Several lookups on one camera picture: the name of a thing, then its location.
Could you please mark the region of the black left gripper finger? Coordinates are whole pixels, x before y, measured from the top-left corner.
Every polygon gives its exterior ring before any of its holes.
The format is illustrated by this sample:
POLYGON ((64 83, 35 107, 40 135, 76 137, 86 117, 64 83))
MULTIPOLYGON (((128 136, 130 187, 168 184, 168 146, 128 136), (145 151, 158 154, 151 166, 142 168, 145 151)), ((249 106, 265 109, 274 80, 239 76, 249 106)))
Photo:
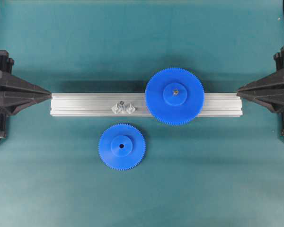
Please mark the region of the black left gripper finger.
POLYGON ((51 99, 52 94, 0 94, 0 110, 14 116, 21 110, 51 99))
POLYGON ((0 91, 25 92, 51 96, 52 93, 15 75, 0 70, 0 91))

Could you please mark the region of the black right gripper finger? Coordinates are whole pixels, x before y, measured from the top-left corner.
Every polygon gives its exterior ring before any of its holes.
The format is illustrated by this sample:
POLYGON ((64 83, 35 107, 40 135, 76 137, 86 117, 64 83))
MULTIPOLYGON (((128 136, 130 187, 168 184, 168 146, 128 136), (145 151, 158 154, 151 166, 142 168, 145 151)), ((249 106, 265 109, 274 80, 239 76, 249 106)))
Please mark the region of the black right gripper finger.
POLYGON ((271 96, 284 93, 284 69, 255 80, 237 91, 240 97, 271 96))
POLYGON ((278 114, 284 112, 284 95, 255 96, 247 94, 238 94, 238 96, 248 101, 259 104, 267 108, 272 113, 278 114))

